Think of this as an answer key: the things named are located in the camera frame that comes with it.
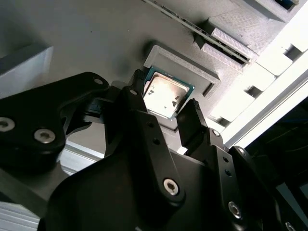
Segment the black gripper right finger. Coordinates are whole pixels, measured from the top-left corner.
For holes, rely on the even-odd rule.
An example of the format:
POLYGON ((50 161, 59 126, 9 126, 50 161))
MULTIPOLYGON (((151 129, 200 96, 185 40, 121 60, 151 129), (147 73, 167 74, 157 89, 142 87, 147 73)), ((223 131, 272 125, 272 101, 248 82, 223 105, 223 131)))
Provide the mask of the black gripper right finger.
POLYGON ((272 197, 246 152, 226 151, 220 134, 205 122, 198 101, 189 100, 177 116, 186 155, 205 165, 206 214, 213 230, 270 231, 272 197))

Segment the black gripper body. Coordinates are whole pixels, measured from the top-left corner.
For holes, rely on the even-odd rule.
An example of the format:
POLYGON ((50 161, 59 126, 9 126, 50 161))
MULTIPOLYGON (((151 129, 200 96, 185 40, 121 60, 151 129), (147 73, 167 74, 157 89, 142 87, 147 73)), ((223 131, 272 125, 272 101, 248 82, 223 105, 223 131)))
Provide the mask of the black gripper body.
POLYGON ((212 231, 222 150, 199 162, 167 148, 125 149, 70 176, 52 194, 40 231, 212 231))

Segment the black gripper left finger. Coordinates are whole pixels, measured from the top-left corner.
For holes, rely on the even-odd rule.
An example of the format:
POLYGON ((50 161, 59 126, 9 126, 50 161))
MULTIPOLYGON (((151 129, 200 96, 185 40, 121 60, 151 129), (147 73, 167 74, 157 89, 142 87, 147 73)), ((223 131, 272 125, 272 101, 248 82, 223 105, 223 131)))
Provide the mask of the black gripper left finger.
POLYGON ((69 178, 59 163, 67 137, 95 119, 106 127, 106 157, 168 149, 139 90, 110 87, 86 72, 1 99, 0 191, 36 214, 47 213, 52 194, 69 178))

